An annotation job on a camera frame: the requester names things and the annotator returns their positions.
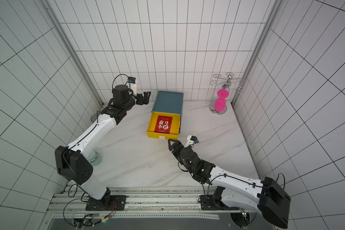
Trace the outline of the red postcard with white characters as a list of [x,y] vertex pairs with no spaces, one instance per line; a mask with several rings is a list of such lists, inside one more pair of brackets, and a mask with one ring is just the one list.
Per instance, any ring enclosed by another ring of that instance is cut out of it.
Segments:
[[155,133],[170,134],[172,126],[173,117],[161,116],[157,117],[157,122],[155,125]]

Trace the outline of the teal drawer cabinet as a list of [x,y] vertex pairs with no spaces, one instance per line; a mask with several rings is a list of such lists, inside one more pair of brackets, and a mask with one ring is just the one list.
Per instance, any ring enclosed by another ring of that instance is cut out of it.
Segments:
[[183,93],[158,91],[152,112],[180,114],[183,112]]

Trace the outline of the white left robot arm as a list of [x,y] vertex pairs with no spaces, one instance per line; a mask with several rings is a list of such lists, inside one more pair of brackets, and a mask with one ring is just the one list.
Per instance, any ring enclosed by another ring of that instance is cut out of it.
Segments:
[[150,92],[138,94],[134,83],[113,88],[113,98],[96,121],[75,141],[55,150],[57,173],[73,181],[89,195],[91,210],[108,210],[113,203],[110,190],[94,175],[90,157],[98,142],[127,115],[134,105],[149,103]]

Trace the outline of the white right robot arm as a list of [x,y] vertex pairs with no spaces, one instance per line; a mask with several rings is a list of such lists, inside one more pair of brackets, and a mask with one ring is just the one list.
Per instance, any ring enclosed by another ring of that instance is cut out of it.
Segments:
[[217,210],[248,210],[260,213],[276,227],[287,229],[291,198],[276,179],[251,179],[223,170],[198,157],[193,147],[199,141],[189,136],[186,145],[169,139],[168,148],[191,177],[201,185],[215,187],[213,195],[203,195],[200,200],[208,208]]

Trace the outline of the clear plastic cup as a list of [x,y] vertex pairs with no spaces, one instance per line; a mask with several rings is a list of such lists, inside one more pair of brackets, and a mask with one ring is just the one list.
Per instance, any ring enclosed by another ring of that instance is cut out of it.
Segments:
[[98,114],[92,115],[92,116],[91,116],[91,122],[97,122],[97,121],[98,121],[98,117],[99,117]]

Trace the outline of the chrome stand with pink cups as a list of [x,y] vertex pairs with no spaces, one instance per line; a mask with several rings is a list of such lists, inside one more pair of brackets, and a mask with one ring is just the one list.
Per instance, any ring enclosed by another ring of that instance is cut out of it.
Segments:
[[215,115],[225,114],[227,111],[226,99],[230,96],[230,87],[233,86],[235,93],[240,94],[243,91],[244,83],[244,78],[235,77],[232,72],[227,72],[226,77],[221,74],[214,74],[210,85],[218,87],[218,98],[210,103],[209,110]]

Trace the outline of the pale green round container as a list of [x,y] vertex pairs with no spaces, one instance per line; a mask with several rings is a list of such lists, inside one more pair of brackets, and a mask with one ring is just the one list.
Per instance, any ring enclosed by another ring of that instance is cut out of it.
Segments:
[[102,162],[102,156],[96,152],[96,151],[92,151],[90,153],[90,155],[87,158],[87,161],[93,166],[96,167],[98,166],[101,162]]

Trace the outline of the metal base rail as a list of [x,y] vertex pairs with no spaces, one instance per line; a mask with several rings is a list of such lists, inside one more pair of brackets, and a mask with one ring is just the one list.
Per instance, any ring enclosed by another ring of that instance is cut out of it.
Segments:
[[97,222],[105,216],[217,219],[220,213],[233,213],[236,218],[251,221],[263,216],[258,207],[237,192],[215,186],[111,188],[103,200],[67,187],[65,193],[53,196],[43,223],[54,219],[66,224],[77,224],[83,219]]

